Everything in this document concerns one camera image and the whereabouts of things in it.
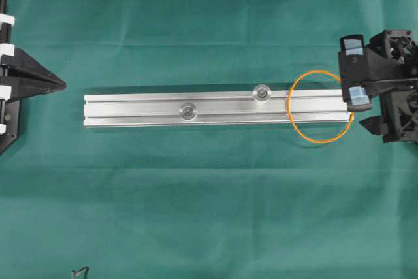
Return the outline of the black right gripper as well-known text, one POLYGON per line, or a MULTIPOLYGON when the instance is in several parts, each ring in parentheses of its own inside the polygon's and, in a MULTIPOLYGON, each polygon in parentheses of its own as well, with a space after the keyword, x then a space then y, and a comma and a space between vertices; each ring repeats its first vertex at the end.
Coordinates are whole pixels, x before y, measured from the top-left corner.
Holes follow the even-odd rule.
POLYGON ((386 29, 366 46, 368 76, 361 80, 381 114, 360 121, 384 143, 417 142, 417 43, 410 30, 386 29))

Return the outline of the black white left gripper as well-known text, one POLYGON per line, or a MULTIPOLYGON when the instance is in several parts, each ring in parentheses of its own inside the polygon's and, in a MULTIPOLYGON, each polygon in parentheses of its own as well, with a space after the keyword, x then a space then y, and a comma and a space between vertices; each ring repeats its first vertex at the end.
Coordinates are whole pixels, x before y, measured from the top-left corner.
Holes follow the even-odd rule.
POLYGON ((14 23, 15 17, 1 13, 1 153, 18 139, 20 100, 67 87, 52 71, 10 43, 14 23))

